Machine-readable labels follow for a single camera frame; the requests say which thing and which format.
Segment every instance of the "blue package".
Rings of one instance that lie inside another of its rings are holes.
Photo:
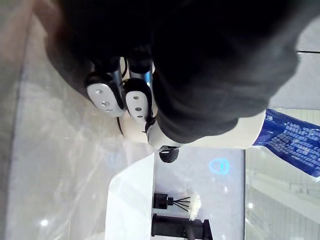
[[[267,109],[253,145],[264,146],[305,173],[320,177],[320,126]]]

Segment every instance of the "white feather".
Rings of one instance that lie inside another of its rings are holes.
[[[197,192],[194,192],[190,196],[190,207],[188,210],[191,221],[194,221],[196,219],[200,208],[201,208],[200,195]]]

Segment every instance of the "white tuft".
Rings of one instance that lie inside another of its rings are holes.
[[[190,197],[190,207],[188,210],[191,221],[194,221],[196,219],[200,208],[201,208],[200,195],[197,192],[194,192]]]

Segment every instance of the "glass panel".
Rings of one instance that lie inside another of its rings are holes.
[[[276,109],[320,125],[320,111]],[[320,182],[265,147],[246,150],[246,240],[320,239]]]

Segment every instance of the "black stand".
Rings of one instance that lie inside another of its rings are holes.
[[[151,236],[167,236],[176,238],[187,238],[188,240],[213,240],[209,220],[196,219],[190,221],[188,218],[153,215]]]

